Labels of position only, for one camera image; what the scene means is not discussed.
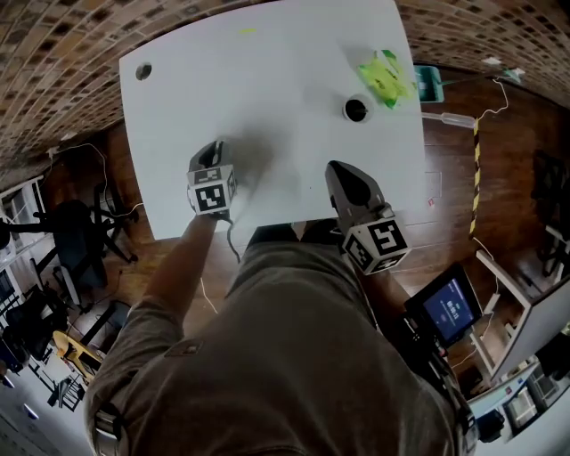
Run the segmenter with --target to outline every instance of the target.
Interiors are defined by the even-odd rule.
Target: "blue screen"
[[[469,325],[474,319],[459,283],[455,279],[428,299],[424,307],[445,340],[453,338],[459,330]]]

